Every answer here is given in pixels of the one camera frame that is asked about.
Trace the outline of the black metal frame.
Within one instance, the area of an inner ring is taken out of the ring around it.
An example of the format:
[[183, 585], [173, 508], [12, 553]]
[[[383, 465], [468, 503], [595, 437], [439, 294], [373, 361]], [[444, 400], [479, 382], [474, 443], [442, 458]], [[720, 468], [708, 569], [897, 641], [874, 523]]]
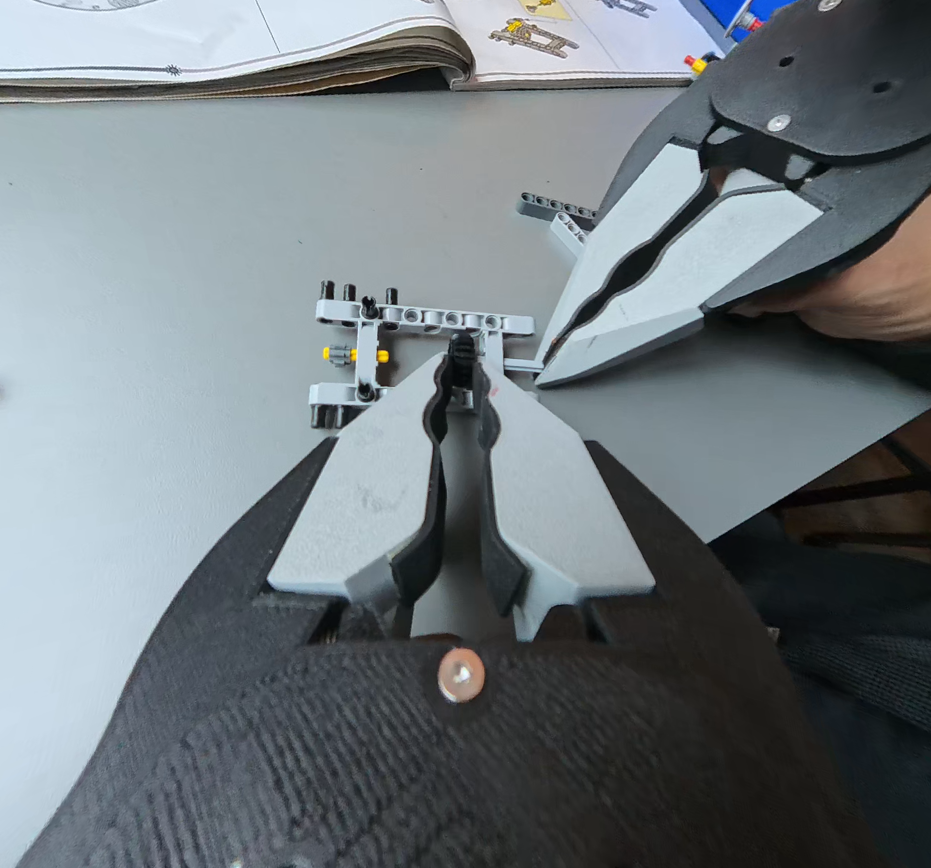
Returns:
[[[785, 513], [796, 509], [819, 508], [901, 495], [929, 494], [930, 466], [927, 461], [916, 455], [905, 444], [897, 441], [892, 434], [880, 439], [879, 445], [905, 470], [902, 476], [827, 486], [814, 490], [800, 489], [774, 503], [771, 511]], [[811, 547], [822, 548], [867, 546], [928, 550], [930, 535], [929, 532], [815, 532], [804, 536], [803, 543]]]

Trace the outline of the person's black clothing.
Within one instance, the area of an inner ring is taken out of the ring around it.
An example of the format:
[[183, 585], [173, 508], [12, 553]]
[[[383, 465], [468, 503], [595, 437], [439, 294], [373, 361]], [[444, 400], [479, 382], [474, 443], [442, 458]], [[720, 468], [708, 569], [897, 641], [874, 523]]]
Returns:
[[709, 543], [778, 630], [816, 734], [883, 857], [930, 865], [930, 568], [791, 541], [760, 513]]

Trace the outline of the person's right hand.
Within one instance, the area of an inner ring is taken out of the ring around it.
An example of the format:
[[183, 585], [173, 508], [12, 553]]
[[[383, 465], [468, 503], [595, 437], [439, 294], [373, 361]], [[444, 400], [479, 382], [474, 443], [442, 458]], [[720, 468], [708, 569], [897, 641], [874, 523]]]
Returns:
[[930, 199], [874, 254], [806, 290], [736, 305], [746, 318], [794, 315], [830, 338], [917, 341], [930, 335]]

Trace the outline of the short grey lego beam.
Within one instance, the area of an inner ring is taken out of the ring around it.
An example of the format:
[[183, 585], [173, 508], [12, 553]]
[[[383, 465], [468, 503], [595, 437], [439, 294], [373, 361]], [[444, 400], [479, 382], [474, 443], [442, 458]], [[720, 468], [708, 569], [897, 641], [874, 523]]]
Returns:
[[559, 211], [552, 219], [550, 232], [565, 246], [576, 261], [581, 260], [588, 244], [588, 232], [565, 211]]

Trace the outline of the grey lego frame assembly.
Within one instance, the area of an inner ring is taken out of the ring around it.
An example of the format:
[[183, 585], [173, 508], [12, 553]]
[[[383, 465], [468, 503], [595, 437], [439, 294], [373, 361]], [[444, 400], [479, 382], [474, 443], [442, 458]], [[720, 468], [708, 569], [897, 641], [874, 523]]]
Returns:
[[387, 368], [391, 362], [384, 335], [441, 336], [448, 341], [472, 344], [481, 362], [494, 364], [505, 373], [543, 371], [541, 362], [509, 358], [506, 340], [532, 338], [532, 317], [491, 312], [463, 311], [435, 306], [403, 305], [398, 291], [388, 288], [385, 300], [357, 296], [355, 285], [346, 283], [343, 296], [335, 295], [332, 280], [323, 280], [316, 304], [316, 320], [353, 334], [352, 343], [332, 343], [322, 351], [325, 362], [349, 373], [344, 382], [319, 382], [309, 387], [310, 427], [339, 431], [390, 393]]

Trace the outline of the long grey lego beam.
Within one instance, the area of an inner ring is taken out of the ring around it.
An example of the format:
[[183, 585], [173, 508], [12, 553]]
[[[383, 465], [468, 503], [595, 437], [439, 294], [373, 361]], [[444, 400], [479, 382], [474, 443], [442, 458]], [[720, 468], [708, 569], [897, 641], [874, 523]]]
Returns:
[[575, 219], [576, 224], [587, 227], [592, 227], [598, 217], [596, 210], [527, 191], [520, 194], [517, 211], [528, 217], [548, 221], [551, 221], [557, 214], [564, 213]]

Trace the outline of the lego instruction booklet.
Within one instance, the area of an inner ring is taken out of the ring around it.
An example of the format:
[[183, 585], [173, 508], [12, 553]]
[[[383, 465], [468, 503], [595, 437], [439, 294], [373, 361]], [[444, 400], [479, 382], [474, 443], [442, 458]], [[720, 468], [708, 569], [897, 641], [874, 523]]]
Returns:
[[1, 0], [4, 103], [679, 86], [722, 55], [683, 0]]

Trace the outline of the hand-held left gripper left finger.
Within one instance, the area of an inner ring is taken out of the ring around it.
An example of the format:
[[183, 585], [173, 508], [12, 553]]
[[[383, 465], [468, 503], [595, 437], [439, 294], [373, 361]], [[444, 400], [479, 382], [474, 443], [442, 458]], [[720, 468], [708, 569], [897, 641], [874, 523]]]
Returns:
[[438, 353], [320, 445], [328, 454], [269, 571], [273, 590], [393, 611], [392, 633], [411, 635], [442, 562], [447, 407]]

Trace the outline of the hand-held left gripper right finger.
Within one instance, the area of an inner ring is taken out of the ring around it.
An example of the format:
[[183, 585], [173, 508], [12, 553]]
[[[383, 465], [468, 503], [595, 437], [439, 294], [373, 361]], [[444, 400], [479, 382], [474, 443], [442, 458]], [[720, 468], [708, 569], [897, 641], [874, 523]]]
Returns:
[[581, 436], [482, 362], [473, 391], [482, 572], [518, 641], [530, 642], [554, 607], [650, 594], [654, 575]]

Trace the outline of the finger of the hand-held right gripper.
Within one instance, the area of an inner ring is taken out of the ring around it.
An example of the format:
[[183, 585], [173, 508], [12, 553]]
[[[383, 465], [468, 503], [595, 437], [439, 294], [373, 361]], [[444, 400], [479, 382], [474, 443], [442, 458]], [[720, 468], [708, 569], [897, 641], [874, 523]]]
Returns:
[[692, 335], [709, 299], [822, 214], [759, 174], [730, 171], [712, 206], [661, 252], [644, 280], [572, 331], [536, 385], [574, 382]]
[[698, 150], [677, 141], [663, 144], [645, 167], [628, 154], [615, 179], [618, 196], [600, 210], [546, 327], [538, 352], [545, 370], [570, 370], [583, 328], [609, 303], [649, 272], [659, 254], [717, 197]]

